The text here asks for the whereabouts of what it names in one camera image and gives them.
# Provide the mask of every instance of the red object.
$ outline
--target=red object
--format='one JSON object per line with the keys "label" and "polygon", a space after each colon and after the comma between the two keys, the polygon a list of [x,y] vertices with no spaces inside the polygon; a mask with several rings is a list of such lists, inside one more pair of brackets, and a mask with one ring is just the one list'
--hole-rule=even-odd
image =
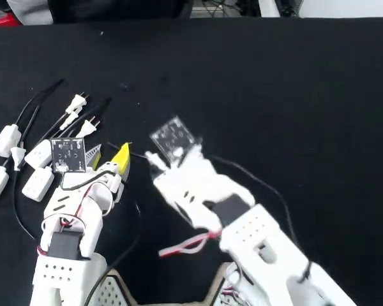
{"label": "red object", "polygon": [[18,27],[21,26],[20,22],[10,13],[3,18],[0,18],[0,27]]}

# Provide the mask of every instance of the white robotic arm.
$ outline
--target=white robotic arm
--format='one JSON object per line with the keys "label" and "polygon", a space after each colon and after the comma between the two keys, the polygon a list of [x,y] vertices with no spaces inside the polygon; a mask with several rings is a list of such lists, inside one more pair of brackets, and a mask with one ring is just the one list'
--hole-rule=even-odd
{"label": "white robotic arm", "polygon": [[225,278],[248,305],[356,305],[320,266],[310,264],[249,190],[216,173],[178,118],[151,138],[170,163],[146,152],[159,169],[153,184],[194,228],[221,231],[220,249],[235,262]]}
{"label": "white robotic arm", "polygon": [[129,168],[125,144],[97,171],[64,174],[44,211],[30,306],[84,304],[107,268],[105,258],[94,250],[102,217],[120,200]]}

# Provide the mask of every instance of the circuit board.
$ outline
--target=circuit board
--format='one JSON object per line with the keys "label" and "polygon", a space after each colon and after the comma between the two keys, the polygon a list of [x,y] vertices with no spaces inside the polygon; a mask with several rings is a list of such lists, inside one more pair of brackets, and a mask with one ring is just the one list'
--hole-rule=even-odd
{"label": "circuit board", "polygon": [[82,138],[51,139],[54,172],[85,172],[85,143]]}
{"label": "circuit board", "polygon": [[196,142],[177,116],[151,134],[151,139],[170,163],[180,160]]}

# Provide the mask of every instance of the black table surface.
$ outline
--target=black table surface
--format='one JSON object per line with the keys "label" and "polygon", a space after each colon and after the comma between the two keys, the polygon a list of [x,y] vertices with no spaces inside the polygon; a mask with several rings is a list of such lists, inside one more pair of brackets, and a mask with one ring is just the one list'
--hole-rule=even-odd
{"label": "black table surface", "polygon": [[[109,140],[156,150],[150,132],[177,114],[203,136],[207,156],[242,164],[286,197],[305,254],[358,305],[383,305],[383,19],[0,29],[0,130],[58,78],[66,83],[44,104],[27,147],[82,91],[92,105],[113,98],[87,147]],[[113,153],[104,147],[105,160]],[[287,230],[277,198],[237,170],[215,166],[250,188]],[[118,270],[133,296],[140,303],[202,300],[227,257],[213,242],[194,256],[159,259],[158,249],[196,231],[154,190],[145,161],[132,160],[130,185],[142,239]],[[48,198],[36,203],[19,194],[22,217],[37,235]],[[8,184],[0,198],[0,305],[28,305],[36,250],[10,199]],[[97,251],[111,262],[137,226],[124,198],[105,218]]]}

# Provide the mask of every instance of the yellow component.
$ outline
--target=yellow component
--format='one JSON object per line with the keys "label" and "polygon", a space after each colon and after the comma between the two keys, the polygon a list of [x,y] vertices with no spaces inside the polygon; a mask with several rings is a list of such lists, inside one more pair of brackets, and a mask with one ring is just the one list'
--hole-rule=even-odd
{"label": "yellow component", "polygon": [[119,174],[123,175],[125,173],[126,167],[129,165],[130,153],[129,153],[129,143],[126,142],[121,150],[112,158],[111,163],[116,163],[119,165]]}
{"label": "yellow component", "polygon": [[100,162],[100,159],[101,159],[101,153],[99,153],[99,154],[96,155],[96,159],[95,159],[95,161],[94,161],[93,170],[95,170],[96,167],[98,166],[98,163]]}

